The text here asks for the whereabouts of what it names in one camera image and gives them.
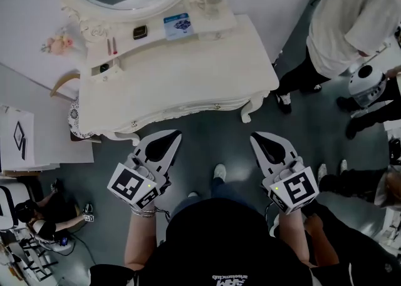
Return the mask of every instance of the mirror frame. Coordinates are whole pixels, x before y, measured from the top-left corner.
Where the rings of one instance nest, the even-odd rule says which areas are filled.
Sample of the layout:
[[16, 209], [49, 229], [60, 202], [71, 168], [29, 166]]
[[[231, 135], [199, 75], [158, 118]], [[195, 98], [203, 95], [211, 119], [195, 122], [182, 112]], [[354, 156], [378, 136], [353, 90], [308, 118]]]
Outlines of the mirror frame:
[[119, 10], [102, 7], [95, 3], [91, 3], [89, 0], [62, 1], [66, 6], [74, 9], [82, 16], [110, 22], [129, 22], [147, 19], [156, 16], [181, 2], [181, 0], [154, 0], [152, 5], [146, 8]]

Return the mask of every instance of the black compact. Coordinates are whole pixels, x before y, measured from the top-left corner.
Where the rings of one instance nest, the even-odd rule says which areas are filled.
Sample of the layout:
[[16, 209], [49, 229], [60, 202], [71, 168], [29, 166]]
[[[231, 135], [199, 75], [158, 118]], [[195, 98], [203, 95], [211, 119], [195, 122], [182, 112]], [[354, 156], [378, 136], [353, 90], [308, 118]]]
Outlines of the black compact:
[[142, 39], [148, 35], [148, 27], [146, 26], [140, 26], [136, 27], [133, 30], [133, 38], [134, 40]]

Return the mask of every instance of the person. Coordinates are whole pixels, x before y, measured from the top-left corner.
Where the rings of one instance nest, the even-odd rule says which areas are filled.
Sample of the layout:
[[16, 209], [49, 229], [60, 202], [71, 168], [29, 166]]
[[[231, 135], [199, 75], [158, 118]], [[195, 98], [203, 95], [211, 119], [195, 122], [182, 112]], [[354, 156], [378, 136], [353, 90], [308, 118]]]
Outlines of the person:
[[321, 192], [333, 192], [344, 197], [357, 197], [378, 207], [401, 211], [401, 166], [389, 165], [379, 170], [348, 170], [341, 161], [340, 176], [328, 175], [322, 164], [318, 170]]
[[[308, 217], [305, 229], [308, 232], [310, 252], [316, 262], [326, 260], [330, 255], [321, 245], [325, 239], [334, 248], [340, 265], [328, 267], [331, 271], [339, 267], [348, 267], [352, 285], [398, 285], [401, 280], [401, 266], [397, 258], [382, 246], [358, 230], [352, 229], [340, 221], [326, 206], [313, 200], [302, 208]], [[319, 278], [326, 267], [315, 272]]]
[[306, 40], [306, 59], [276, 90], [280, 110], [291, 112], [292, 91], [317, 92], [359, 58], [375, 54], [401, 22], [401, 0], [321, 0]]
[[[388, 78], [386, 89], [379, 99], [374, 101], [371, 106], [384, 101], [392, 100], [392, 102], [371, 113], [367, 113], [358, 118], [352, 118], [345, 130], [345, 135], [348, 139], [354, 139], [359, 131], [372, 127], [376, 123], [384, 123], [385, 121], [401, 119], [400, 72], [401, 66], [397, 66], [385, 73], [386, 78]], [[337, 98], [337, 105], [341, 110], [348, 113], [362, 109], [362, 107], [360, 107], [352, 97]]]
[[310, 265], [300, 210], [281, 213], [279, 238], [270, 237], [264, 217], [225, 179], [224, 165], [217, 165], [211, 198], [189, 194], [174, 210], [159, 247], [154, 206], [134, 210], [125, 249], [130, 270], [94, 266], [90, 285], [351, 285], [348, 267], [336, 258], [327, 267]]
[[74, 201], [65, 202], [61, 189], [61, 182], [56, 180], [51, 193], [40, 202], [27, 200], [16, 205], [18, 220], [42, 239], [60, 241], [66, 229], [85, 220]]

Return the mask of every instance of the concrete floor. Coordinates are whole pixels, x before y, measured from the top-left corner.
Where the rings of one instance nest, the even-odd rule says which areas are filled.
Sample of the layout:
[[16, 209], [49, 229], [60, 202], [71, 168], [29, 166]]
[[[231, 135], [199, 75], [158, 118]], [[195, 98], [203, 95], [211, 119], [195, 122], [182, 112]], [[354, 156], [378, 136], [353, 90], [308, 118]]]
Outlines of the concrete floor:
[[[279, 77], [294, 68], [305, 58], [305, 40], [308, 34], [311, 12], [308, 6], [296, 29], [287, 42], [276, 72]], [[239, 110], [230, 112], [208, 111], [176, 120], [154, 123], [140, 130], [144, 137], [160, 130], [179, 129], [183, 133], [182, 146], [169, 175], [172, 186], [157, 200], [160, 208], [169, 210], [191, 191], [208, 194], [212, 171], [217, 163], [227, 167], [227, 181], [256, 209], [264, 213], [268, 198], [260, 184], [263, 179], [257, 167], [249, 135], [253, 131], [268, 131], [290, 140], [305, 165], [317, 170], [320, 163], [328, 165], [328, 171], [336, 172], [342, 158], [351, 168], [359, 170], [383, 168], [388, 165], [387, 136], [382, 125], [365, 130], [353, 141], [345, 137], [349, 116], [340, 112], [336, 97], [347, 95], [346, 77], [340, 77], [323, 85], [318, 94], [291, 95], [293, 113], [283, 115], [277, 108], [274, 96], [265, 99], [263, 107], [251, 115], [252, 122], [243, 124]], [[65, 188], [81, 206], [91, 201], [96, 210], [96, 220], [77, 234], [93, 253], [96, 263], [123, 264], [125, 240], [128, 232], [130, 209], [107, 190], [107, 183], [118, 162], [124, 162], [132, 152], [130, 142], [104, 140], [94, 144], [94, 164], [62, 165], [59, 170], [41, 175], [45, 193], [55, 178], [64, 179]], [[322, 193], [318, 200], [346, 224], [368, 235], [382, 224], [384, 211], [354, 198], [343, 198]], [[269, 218], [277, 210], [272, 208]], [[167, 222], [158, 215], [158, 239], [163, 239]], [[77, 285], [87, 285], [86, 271], [92, 265], [88, 252], [78, 245], [69, 257], [55, 255], [59, 264], [55, 268], [56, 279], [66, 276]]]

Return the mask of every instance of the bracelet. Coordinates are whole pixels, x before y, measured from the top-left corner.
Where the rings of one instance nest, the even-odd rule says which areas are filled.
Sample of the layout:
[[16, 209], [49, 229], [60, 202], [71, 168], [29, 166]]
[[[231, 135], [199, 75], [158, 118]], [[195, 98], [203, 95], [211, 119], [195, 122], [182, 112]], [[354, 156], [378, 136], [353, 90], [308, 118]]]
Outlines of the bracelet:
[[134, 207], [132, 207], [131, 212], [136, 216], [148, 218], [148, 217], [153, 217], [156, 213], [156, 210], [139, 211], [134, 209]]
[[142, 212], [142, 213], [155, 213], [156, 212], [156, 209], [153, 209], [153, 210], [137, 210], [138, 212]]

